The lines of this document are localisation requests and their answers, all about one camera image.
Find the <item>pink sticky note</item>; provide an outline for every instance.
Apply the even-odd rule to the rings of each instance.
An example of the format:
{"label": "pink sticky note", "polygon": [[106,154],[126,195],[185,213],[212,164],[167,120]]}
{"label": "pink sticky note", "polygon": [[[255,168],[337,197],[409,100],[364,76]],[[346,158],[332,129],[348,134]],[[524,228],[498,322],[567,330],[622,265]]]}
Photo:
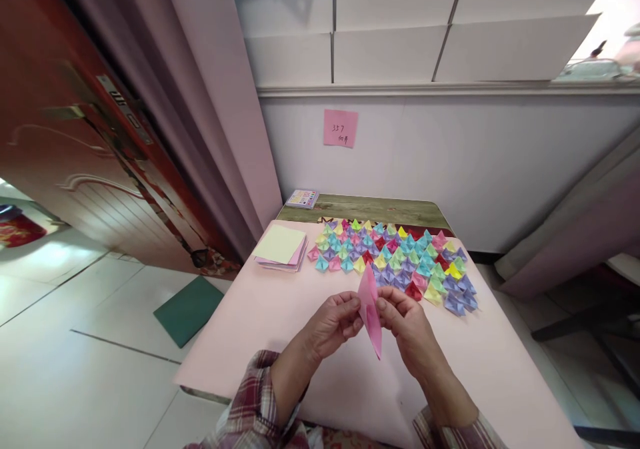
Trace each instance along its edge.
{"label": "pink sticky note", "polygon": [[325,146],[353,147],[358,113],[325,109]]}
{"label": "pink sticky note", "polygon": [[375,285],[375,277],[373,269],[368,264],[365,272],[360,280],[358,288],[358,297],[360,298],[359,314],[365,323],[365,328],[369,333],[369,338],[373,344],[373,350],[378,359],[382,356],[382,326],[378,318],[378,312],[375,310],[375,300],[378,299],[378,288]]}

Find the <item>hand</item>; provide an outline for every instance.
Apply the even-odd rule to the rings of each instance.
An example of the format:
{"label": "hand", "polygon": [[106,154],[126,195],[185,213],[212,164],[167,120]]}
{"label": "hand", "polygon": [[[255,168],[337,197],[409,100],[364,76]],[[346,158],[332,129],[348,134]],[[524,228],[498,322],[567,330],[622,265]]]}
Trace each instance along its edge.
{"label": "hand", "polygon": [[391,286],[378,288],[378,296],[380,324],[393,333],[409,373],[423,385],[433,371],[449,369],[422,306]]}
{"label": "hand", "polygon": [[358,334],[363,326],[359,309],[360,300],[351,291],[335,294],[320,306],[299,333],[313,360],[319,364]]}

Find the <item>curtain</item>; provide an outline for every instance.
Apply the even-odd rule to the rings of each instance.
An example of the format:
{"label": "curtain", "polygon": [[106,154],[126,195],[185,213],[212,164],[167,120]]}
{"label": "curtain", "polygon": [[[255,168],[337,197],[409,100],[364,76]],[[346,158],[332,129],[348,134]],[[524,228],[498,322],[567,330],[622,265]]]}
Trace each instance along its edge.
{"label": "curtain", "polygon": [[282,199],[234,0],[78,2],[247,258]]}
{"label": "curtain", "polygon": [[496,262],[506,280],[500,290],[530,298],[619,253],[640,255],[639,215],[640,127]]}

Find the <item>green mat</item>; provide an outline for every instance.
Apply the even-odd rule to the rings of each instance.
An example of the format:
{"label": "green mat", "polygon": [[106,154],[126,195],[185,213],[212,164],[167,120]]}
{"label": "green mat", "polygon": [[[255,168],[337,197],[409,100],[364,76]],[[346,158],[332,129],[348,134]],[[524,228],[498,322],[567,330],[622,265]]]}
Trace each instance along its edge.
{"label": "green mat", "polygon": [[208,280],[198,276],[153,311],[153,315],[182,348],[207,324],[223,296]]}

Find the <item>person's left hand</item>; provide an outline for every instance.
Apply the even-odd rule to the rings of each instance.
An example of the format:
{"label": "person's left hand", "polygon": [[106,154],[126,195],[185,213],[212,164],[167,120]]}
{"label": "person's left hand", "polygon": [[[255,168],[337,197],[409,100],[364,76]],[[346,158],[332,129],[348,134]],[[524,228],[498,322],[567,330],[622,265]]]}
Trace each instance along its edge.
{"label": "person's left hand", "polygon": [[300,331],[309,355],[320,363],[362,329],[358,314],[360,300],[355,292],[330,296]]}

